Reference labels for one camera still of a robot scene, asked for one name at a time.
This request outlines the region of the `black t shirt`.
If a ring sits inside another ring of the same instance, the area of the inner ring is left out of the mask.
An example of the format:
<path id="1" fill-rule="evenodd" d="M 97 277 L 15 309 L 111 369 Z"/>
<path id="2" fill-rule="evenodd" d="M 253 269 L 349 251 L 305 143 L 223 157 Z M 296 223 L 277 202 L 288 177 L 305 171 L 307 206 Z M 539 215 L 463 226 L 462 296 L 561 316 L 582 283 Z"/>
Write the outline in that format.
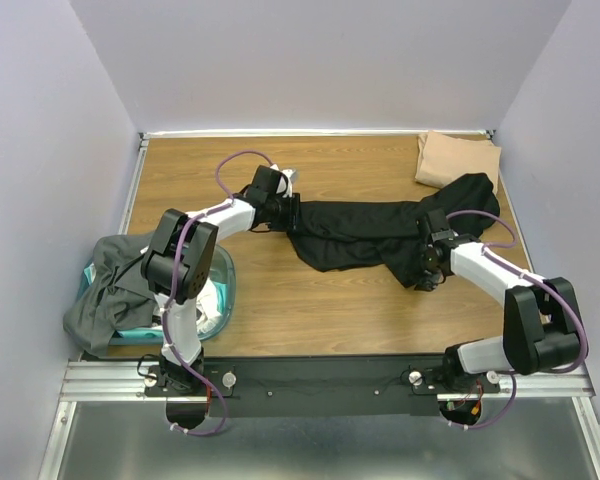
<path id="1" fill-rule="evenodd" d="M 465 174 L 418 201 L 302 202 L 287 236 L 298 258 L 320 272 L 385 265 L 403 287 L 431 291 L 443 277 L 422 267 L 417 220 L 438 209 L 500 214 L 488 177 Z"/>

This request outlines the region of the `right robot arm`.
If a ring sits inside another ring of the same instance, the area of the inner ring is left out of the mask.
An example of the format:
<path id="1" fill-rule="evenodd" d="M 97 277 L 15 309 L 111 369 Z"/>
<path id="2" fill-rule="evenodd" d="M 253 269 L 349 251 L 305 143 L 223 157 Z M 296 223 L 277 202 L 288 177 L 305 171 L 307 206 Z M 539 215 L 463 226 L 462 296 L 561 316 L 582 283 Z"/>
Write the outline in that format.
<path id="1" fill-rule="evenodd" d="M 416 221 L 422 241 L 421 288 L 431 291 L 451 276 L 471 282 L 502 307 L 503 331 L 447 348 L 442 365 L 424 377 L 460 392 L 490 372 L 526 376 L 579 368 L 589 344 L 572 283 L 518 267 L 493 252 L 491 245 L 455 232 L 450 220 L 464 214 L 500 220 L 478 210 L 446 214 L 438 209 Z"/>

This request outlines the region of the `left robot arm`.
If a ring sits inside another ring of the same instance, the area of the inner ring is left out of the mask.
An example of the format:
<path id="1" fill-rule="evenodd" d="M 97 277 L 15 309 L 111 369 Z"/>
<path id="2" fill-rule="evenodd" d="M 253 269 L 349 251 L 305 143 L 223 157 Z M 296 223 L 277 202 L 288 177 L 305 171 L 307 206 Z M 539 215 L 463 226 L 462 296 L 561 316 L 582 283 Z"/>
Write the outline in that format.
<path id="1" fill-rule="evenodd" d="M 296 177 L 294 169 L 260 165 L 250 184 L 217 205 L 193 213 L 165 211 L 141 262 L 163 330 L 159 370 L 146 376 L 147 385 L 181 395 L 211 389 L 203 378 L 196 302 L 209 280 L 216 245 L 261 225 L 292 229 L 300 205 Z"/>

